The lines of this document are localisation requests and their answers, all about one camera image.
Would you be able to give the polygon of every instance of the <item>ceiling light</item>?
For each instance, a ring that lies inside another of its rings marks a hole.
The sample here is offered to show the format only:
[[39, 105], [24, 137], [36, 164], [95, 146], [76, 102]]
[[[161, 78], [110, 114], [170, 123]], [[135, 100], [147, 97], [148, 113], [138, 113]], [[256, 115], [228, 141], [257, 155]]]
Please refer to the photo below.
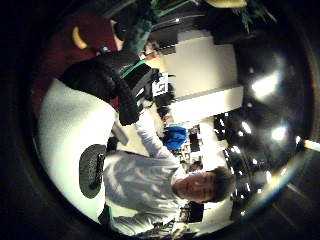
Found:
[[284, 139], [286, 131], [287, 131], [286, 127], [278, 127], [272, 130], [272, 133], [271, 133], [272, 138], [276, 141], [281, 141]]
[[271, 172], [267, 171], [267, 172], [266, 172], [266, 177], [267, 177], [267, 182], [270, 183], [271, 180], [272, 180]]
[[252, 89], [254, 90], [257, 97], [265, 97], [272, 93], [279, 82], [278, 73], [275, 72], [270, 76], [262, 78], [252, 84]]
[[317, 142], [313, 142], [313, 141], [310, 141], [310, 140], [304, 140], [303, 141], [303, 145], [306, 148], [309, 148], [309, 149], [312, 149], [312, 150], [320, 152], [320, 144], [317, 143]]
[[241, 153], [240, 149], [239, 149], [237, 146], [233, 146], [233, 149], [234, 149], [238, 154]]
[[283, 176], [283, 175], [286, 173], [286, 171], [287, 171], [287, 169], [286, 169], [286, 168], [282, 169], [282, 171], [281, 171], [280, 175], [281, 175], [281, 176]]
[[298, 144], [301, 141], [301, 137], [297, 136], [296, 137], [296, 144]]
[[241, 125], [242, 125], [243, 129], [246, 131], [246, 133], [251, 134], [251, 128], [250, 128], [250, 126], [249, 126], [248, 123], [246, 123], [246, 122], [243, 121], [243, 122], [241, 123]]
[[249, 183], [246, 183], [246, 186], [247, 186], [247, 190], [248, 190], [248, 192], [250, 192], [250, 191], [251, 191], [251, 189], [250, 189], [250, 185], [249, 185]]

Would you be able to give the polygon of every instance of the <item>white panel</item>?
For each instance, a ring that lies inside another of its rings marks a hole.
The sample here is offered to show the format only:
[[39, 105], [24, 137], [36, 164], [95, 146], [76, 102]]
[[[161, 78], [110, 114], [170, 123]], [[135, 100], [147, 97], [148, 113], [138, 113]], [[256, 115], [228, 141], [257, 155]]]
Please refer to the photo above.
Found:
[[200, 37], [176, 45], [176, 53], [165, 55], [176, 97], [236, 84], [237, 67], [232, 45], [214, 45], [213, 38]]
[[207, 93], [171, 104], [174, 123], [201, 120], [241, 107], [243, 87], [237, 86], [218, 92]]

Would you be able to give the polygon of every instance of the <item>white wall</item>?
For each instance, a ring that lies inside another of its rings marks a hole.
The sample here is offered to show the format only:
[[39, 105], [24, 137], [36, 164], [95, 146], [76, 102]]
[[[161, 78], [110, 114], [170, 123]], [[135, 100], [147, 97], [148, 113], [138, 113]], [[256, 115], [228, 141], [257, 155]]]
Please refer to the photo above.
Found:
[[[200, 147], [203, 156], [203, 170], [212, 170], [218, 166], [226, 166], [222, 150], [228, 144], [225, 140], [218, 141], [213, 131], [213, 117], [203, 119], [199, 122], [200, 135], [203, 145]], [[219, 203], [205, 203], [203, 219], [200, 223], [191, 223], [191, 231], [198, 232], [196, 236], [217, 231], [230, 223], [229, 218], [232, 211], [232, 202], [229, 199]]]
[[182, 33], [176, 53], [164, 61], [176, 88], [176, 97], [222, 88], [236, 83], [237, 67], [232, 45], [214, 45], [213, 38], [200, 31]]
[[235, 85], [225, 89], [199, 93], [200, 96], [180, 98], [171, 104], [174, 123], [201, 120], [241, 107], [243, 87]]

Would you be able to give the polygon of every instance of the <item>man's hair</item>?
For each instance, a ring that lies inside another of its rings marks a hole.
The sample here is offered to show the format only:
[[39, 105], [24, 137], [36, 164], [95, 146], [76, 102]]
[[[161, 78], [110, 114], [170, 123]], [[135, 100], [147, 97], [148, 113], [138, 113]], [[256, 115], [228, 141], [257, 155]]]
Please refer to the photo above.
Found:
[[194, 163], [192, 163], [192, 165], [193, 165], [193, 164], [198, 165], [200, 170], [203, 169], [203, 164], [202, 164], [202, 162], [201, 162], [200, 160], [195, 161]]
[[217, 167], [208, 172], [214, 174], [213, 197], [208, 202], [220, 202], [229, 197], [236, 187], [234, 175], [225, 167]]

